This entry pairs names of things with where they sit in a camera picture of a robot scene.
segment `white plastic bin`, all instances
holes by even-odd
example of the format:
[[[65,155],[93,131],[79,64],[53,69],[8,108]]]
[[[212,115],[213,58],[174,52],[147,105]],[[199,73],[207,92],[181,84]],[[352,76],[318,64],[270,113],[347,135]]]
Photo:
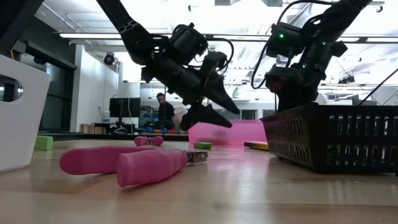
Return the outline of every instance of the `white plastic bin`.
[[[51,76],[2,55],[0,74],[24,89],[19,99],[0,101],[0,172],[5,172],[30,164]]]

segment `security camera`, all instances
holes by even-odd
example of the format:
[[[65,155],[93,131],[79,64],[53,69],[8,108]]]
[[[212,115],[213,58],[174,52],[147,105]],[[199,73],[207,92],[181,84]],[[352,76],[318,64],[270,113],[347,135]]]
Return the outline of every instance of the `security camera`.
[[[114,56],[114,52],[106,53],[104,58],[105,65],[114,65],[118,62],[118,59]]]

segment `pink box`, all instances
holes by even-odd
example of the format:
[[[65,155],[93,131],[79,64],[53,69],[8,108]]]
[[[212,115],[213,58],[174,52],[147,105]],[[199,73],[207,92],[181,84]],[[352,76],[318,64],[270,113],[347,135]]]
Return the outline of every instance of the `pink box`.
[[[246,141],[267,141],[264,125],[259,120],[231,120],[232,128],[197,123],[189,129],[189,144],[209,142],[216,146],[243,146]]]

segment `man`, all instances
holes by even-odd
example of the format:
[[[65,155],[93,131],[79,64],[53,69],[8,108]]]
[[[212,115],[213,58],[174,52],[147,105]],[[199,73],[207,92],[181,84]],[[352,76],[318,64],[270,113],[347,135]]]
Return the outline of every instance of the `man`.
[[[156,95],[157,101],[159,102],[159,122],[164,124],[165,129],[174,128],[174,107],[166,101],[163,93]]]

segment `black plastic basket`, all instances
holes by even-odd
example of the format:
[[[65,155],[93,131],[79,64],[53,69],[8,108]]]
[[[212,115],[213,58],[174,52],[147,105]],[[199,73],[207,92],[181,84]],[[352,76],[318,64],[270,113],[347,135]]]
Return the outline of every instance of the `black plastic basket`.
[[[303,106],[262,118],[272,154],[317,172],[398,175],[398,106]]]

